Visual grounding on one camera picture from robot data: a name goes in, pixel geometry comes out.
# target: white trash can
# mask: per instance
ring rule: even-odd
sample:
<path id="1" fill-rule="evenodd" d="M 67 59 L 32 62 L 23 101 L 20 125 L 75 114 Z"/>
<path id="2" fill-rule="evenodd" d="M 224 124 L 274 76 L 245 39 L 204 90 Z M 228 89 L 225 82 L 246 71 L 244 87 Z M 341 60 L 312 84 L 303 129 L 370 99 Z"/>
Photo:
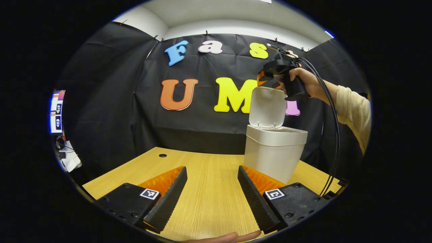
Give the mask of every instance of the white trash can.
<path id="1" fill-rule="evenodd" d="M 282 127 L 286 95 L 258 86 L 252 90 L 243 164 L 288 184 L 299 163 L 307 131 Z"/>

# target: beige sleeve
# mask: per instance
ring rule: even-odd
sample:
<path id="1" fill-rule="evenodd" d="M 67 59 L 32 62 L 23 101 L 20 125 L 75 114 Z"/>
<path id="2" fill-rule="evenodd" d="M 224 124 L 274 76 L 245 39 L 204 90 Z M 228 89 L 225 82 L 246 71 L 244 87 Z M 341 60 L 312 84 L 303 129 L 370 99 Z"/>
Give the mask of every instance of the beige sleeve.
<path id="1" fill-rule="evenodd" d="M 340 123 L 346 124 L 359 142 L 362 153 L 365 153 L 371 130 L 371 103 L 365 97 L 338 85 L 336 113 Z"/>

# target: hand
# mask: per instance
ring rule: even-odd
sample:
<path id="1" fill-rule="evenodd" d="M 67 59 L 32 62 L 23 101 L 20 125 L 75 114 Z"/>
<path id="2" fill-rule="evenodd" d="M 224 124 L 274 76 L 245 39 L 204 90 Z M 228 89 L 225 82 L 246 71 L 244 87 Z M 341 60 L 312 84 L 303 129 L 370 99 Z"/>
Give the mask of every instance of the hand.
<path id="1" fill-rule="evenodd" d="M 289 71 L 290 81 L 293 81 L 296 76 L 299 76 L 300 79 L 305 83 L 306 91 L 312 98 L 319 97 L 319 94 L 323 92 L 322 86 L 320 85 L 317 77 L 313 73 L 301 67 L 291 69 Z M 280 77 L 277 81 L 279 82 L 283 92 L 287 94 L 285 85 L 282 82 L 282 78 Z"/>
<path id="2" fill-rule="evenodd" d="M 206 238 L 200 240 L 185 240 L 182 241 L 182 243 L 237 243 L 237 242 L 242 242 L 247 240 L 253 240 L 257 238 L 259 235 L 261 235 L 261 231 L 259 230 L 241 236 L 239 236 L 236 232 L 233 232 L 233 233 L 229 233 L 214 238 Z"/>

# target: orange letter u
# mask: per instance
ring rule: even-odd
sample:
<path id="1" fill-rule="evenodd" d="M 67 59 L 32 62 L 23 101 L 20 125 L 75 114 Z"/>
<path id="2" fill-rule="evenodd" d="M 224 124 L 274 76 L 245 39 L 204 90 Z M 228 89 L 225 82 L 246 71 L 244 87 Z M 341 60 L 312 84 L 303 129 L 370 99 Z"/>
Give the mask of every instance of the orange letter u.
<path id="1" fill-rule="evenodd" d="M 161 105 L 167 110 L 180 111 L 186 109 L 192 102 L 192 96 L 194 95 L 195 84 L 198 83 L 196 79 L 185 79 L 183 80 L 184 95 L 181 101 L 172 100 L 174 88 L 178 84 L 176 79 L 167 79 L 162 81 L 162 94 L 161 94 Z"/>

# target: blue letter f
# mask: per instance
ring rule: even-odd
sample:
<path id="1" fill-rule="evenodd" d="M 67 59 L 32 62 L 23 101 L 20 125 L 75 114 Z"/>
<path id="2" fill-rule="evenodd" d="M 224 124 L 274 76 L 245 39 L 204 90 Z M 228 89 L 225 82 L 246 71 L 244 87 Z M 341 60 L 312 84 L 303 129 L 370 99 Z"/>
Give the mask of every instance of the blue letter f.
<path id="1" fill-rule="evenodd" d="M 177 44 L 175 44 L 174 46 L 168 47 L 165 52 L 168 53 L 169 56 L 169 66 L 172 66 L 178 62 L 180 62 L 181 60 L 183 60 L 184 56 L 181 56 L 180 53 L 185 53 L 186 52 L 186 48 L 184 47 L 184 45 L 187 45 L 188 41 L 187 40 L 183 40 Z"/>

